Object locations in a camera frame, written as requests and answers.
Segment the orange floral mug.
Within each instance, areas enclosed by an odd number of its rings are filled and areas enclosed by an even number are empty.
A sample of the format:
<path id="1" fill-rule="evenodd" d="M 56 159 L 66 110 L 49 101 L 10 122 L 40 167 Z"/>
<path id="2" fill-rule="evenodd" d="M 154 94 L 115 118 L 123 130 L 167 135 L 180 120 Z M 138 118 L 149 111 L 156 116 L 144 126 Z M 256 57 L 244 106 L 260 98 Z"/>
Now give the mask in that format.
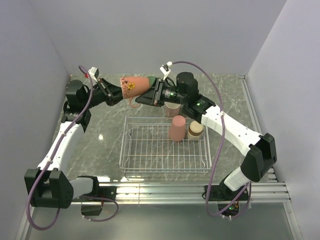
<path id="1" fill-rule="evenodd" d="M 132 104 L 133 98 L 142 95 L 150 89 L 150 82 L 147 77 L 141 76 L 125 76 L 120 78 L 120 86 L 122 96 L 124 99 L 128 99 L 128 104 L 132 108 L 137 108 L 141 104 Z"/>

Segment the tall pink plastic cup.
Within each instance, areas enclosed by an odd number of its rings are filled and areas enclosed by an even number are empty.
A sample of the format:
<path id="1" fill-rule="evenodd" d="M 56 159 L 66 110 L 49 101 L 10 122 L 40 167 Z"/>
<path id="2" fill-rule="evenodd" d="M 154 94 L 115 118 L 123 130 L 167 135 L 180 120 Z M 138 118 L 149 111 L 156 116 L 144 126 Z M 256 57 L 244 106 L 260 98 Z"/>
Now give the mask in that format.
<path id="1" fill-rule="evenodd" d="M 180 142 L 185 138 L 185 135 L 186 119 L 181 115 L 177 115 L 172 119 L 168 130 L 168 137 L 175 142 Z"/>

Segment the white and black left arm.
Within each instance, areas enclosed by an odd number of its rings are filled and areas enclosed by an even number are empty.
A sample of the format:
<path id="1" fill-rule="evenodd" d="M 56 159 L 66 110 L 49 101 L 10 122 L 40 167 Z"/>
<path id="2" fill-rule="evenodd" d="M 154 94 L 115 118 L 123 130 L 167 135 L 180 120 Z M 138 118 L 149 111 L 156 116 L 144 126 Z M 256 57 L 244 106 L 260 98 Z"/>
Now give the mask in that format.
<path id="1" fill-rule="evenodd" d="M 87 130 L 90 109 L 106 103 L 114 106 L 123 100 L 122 90 L 101 78 L 90 89 L 80 80 L 66 85 L 66 101 L 58 135 L 49 152 L 35 169 L 28 169 L 24 181 L 31 206 L 66 209 L 73 199 L 84 195 L 89 201 L 101 195 L 96 176 L 83 175 L 69 180 L 65 171 L 78 141 Z"/>

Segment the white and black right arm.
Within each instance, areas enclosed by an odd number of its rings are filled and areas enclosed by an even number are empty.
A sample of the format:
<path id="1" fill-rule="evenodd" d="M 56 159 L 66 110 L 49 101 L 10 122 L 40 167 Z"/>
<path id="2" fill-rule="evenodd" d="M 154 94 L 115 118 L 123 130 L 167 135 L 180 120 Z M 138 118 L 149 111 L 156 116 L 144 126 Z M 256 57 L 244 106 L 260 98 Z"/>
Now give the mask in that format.
<path id="1" fill-rule="evenodd" d="M 207 127 L 241 152 L 244 156 L 242 164 L 221 183 L 220 194 L 226 200 L 233 199 L 246 184 L 259 182 L 277 161 L 274 137 L 247 128 L 227 115 L 221 104 L 200 94 L 198 81 L 191 72 L 179 73 L 175 85 L 169 85 L 166 79 L 155 79 L 153 85 L 135 101 L 155 107 L 164 103 L 180 104 L 183 114 L 193 120 L 187 130 L 189 139 L 198 140 Z"/>

